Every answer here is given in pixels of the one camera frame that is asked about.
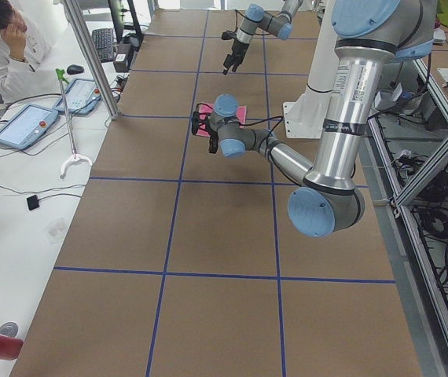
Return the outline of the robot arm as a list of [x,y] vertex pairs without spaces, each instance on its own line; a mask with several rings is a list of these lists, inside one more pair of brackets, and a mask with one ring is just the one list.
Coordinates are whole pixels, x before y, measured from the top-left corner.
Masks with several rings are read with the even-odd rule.
[[268,13],[260,5],[251,4],[246,9],[241,24],[234,31],[224,31],[221,35],[222,40],[233,40],[231,53],[226,55],[223,62],[222,73],[227,75],[229,71],[237,71],[258,29],[286,40],[292,32],[292,20],[302,4],[303,1],[284,1],[281,11],[276,15]]
[[315,160],[272,131],[241,123],[229,94],[218,96],[208,112],[196,108],[191,131],[208,134],[212,153],[232,158],[256,151],[294,181],[288,216],[302,234],[323,237],[349,228],[365,210],[351,175],[382,69],[431,52],[436,10],[434,1],[336,1],[327,7],[322,25],[336,35],[338,64]]

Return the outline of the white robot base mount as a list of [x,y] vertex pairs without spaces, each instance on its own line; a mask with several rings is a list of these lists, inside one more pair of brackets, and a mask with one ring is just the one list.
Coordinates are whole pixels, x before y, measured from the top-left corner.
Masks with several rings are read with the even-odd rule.
[[285,132],[288,138],[320,138],[325,118],[324,99],[324,94],[307,88],[295,102],[283,103]]

